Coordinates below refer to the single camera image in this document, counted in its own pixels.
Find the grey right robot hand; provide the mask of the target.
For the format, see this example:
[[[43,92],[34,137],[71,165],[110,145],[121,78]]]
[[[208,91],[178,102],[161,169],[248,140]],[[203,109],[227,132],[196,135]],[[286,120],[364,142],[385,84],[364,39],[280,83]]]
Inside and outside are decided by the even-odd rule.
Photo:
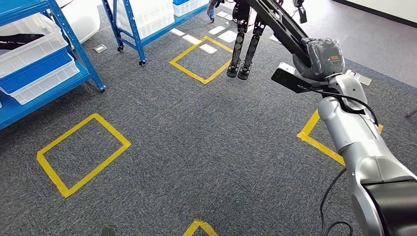
[[[307,79],[322,81],[325,77],[342,73],[345,60],[339,41],[330,38],[303,38],[310,66],[305,65],[295,54],[293,64],[299,74]]]

